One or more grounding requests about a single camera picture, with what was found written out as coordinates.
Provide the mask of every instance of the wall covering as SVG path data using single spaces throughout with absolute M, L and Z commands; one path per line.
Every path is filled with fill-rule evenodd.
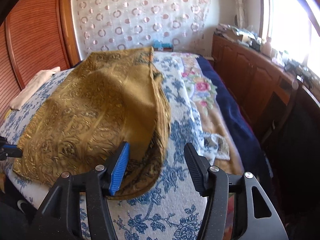
M 170 42 L 175 51 L 202 53 L 211 0 L 72 0 L 81 58 L 92 51 Z

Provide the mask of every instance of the blue floral bedsheet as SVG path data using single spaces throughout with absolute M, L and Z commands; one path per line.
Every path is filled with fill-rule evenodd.
M 187 240 L 195 239 L 200 229 L 206 198 L 200 197 L 194 189 L 184 161 L 183 148 L 186 143 L 192 142 L 199 153 L 203 152 L 204 137 L 199 112 L 190 103 L 181 76 L 184 69 L 181 56 L 164 52 L 154 54 L 154 65 L 163 73 L 162 87 L 172 113 L 167 160 L 158 181 L 149 192 L 126 201 L 108 200 L 119 239 Z M 16 144 L 37 109 L 71 71 L 55 74 L 20 111 L 12 111 L 0 128 L 0 135 Z M 9 159 L 0 162 L 0 168 L 24 197 L 38 208 L 48 187 L 18 177 L 12 171 L 12 164 L 13 160 Z M 83 237 L 90 239 L 84 194 L 80 198 L 80 213 Z

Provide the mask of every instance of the bright window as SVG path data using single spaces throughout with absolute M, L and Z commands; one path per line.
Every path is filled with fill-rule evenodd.
M 273 48 L 287 50 L 320 76 L 320 37 L 297 0 L 273 0 L 271 38 Z

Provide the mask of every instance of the silver bolt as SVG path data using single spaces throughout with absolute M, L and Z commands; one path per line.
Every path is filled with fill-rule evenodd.
M 103 171 L 103 169 L 104 169 L 104 166 L 101 164 L 96 166 L 96 171 Z
M 212 172 L 218 172 L 218 171 L 219 171 L 219 167 L 217 167 L 217 166 L 211 166 L 211 167 L 210 167 L 210 171 L 212 171 Z
M 244 175 L 245 175 L 245 177 L 248 178 L 248 179 L 252 179 L 252 178 L 253 178 L 253 174 L 252 174 L 251 172 L 248 172 L 248 171 L 247 171 L 247 172 L 244 173 Z
M 70 176 L 70 173 L 68 171 L 61 173 L 61 177 L 63 177 L 63 178 L 67 178 L 69 176 Z

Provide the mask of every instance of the light pink cloth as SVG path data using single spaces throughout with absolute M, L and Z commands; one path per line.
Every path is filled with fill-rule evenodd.
M 51 70 L 40 70 L 26 85 L 26 87 L 11 101 L 10 108 L 20 110 L 32 95 L 46 83 L 53 74 L 60 72 L 60 67 Z

